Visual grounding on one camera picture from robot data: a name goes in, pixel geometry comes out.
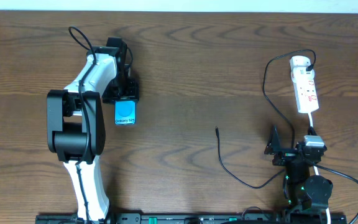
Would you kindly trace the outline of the blue screen Galaxy smartphone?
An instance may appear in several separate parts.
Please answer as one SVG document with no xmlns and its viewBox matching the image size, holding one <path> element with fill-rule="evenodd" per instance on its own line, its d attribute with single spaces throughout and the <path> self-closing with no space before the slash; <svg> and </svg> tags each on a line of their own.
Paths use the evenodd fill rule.
<svg viewBox="0 0 358 224">
<path fill-rule="evenodd" d="M 134 101 L 117 101 L 115 104 L 115 119 L 114 122 L 116 125 L 132 125 L 135 124 L 136 115 L 135 115 L 135 106 Z"/>
</svg>

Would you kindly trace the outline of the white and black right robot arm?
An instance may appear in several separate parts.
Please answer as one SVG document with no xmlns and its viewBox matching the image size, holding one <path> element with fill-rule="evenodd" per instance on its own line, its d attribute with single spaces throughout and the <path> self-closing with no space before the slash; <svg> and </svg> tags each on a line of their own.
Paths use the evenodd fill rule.
<svg viewBox="0 0 358 224">
<path fill-rule="evenodd" d="M 282 212 L 284 222 L 323 222 L 333 183 L 321 175 L 310 174 L 310 167 L 321 161 L 326 150 L 321 136 L 312 131 L 295 148 L 284 148 L 276 127 L 272 128 L 264 153 L 273 155 L 273 165 L 285 168 L 284 189 L 289 206 Z"/>
</svg>

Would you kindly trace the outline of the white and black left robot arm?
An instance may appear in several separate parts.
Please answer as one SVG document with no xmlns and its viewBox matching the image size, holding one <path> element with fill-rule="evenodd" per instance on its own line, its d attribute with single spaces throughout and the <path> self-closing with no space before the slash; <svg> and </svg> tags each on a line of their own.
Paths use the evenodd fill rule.
<svg viewBox="0 0 358 224">
<path fill-rule="evenodd" d="M 36 223 L 113 222 L 100 168 L 106 140 L 102 105 L 114 105 L 116 125 L 135 124 L 139 82 L 126 63 L 129 53 L 127 44 L 115 37 L 105 46 L 89 47 L 78 76 L 64 89 L 48 92 L 48 148 L 71 177 L 78 211 L 73 215 L 39 215 Z"/>
</svg>

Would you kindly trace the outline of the white USB charger adapter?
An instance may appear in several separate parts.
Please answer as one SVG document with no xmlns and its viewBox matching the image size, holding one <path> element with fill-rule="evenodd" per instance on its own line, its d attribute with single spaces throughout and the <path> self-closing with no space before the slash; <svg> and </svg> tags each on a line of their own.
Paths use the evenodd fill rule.
<svg viewBox="0 0 358 224">
<path fill-rule="evenodd" d="M 290 68 L 291 70 L 294 70 L 295 68 L 304 68 L 307 72 L 309 72 L 314 69 L 314 65 L 308 57 L 296 55 L 290 59 Z"/>
</svg>

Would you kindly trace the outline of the white power strip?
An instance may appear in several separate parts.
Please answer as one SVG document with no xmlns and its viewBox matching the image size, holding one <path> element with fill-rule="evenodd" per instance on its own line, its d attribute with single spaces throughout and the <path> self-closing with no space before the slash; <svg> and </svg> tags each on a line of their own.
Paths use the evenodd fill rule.
<svg viewBox="0 0 358 224">
<path fill-rule="evenodd" d="M 312 113 L 319 109 L 314 70 L 306 71 L 306 67 L 295 67 L 291 71 L 297 110 L 299 113 Z"/>
</svg>

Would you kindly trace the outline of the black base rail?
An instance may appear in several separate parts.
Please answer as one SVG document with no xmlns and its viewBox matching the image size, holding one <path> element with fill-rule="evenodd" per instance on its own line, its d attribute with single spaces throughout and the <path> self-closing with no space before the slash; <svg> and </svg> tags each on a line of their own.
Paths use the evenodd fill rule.
<svg viewBox="0 0 358 224">
<path fill-rule="evenodd" d="M 85 223 L 86 220 L 74 215 L 37 215 L 35 223 Z M 111 224 L 218 224 L 218 223 L 327 223 L 326 217 L 318 215 L 294 215 L 291 222 L 284 221 L 278 214 L 252 211 L 245 215 L 240 214 L 189 214 L 189 215 L 170 215 L 170 214 L 149 214 L 139 213 L 113 213 L 106 219 L 91 221 L 89 223 L 111 223 Z M 345 215 L 331 215 L 331 223 L 347 223 Z"/>
</svg>

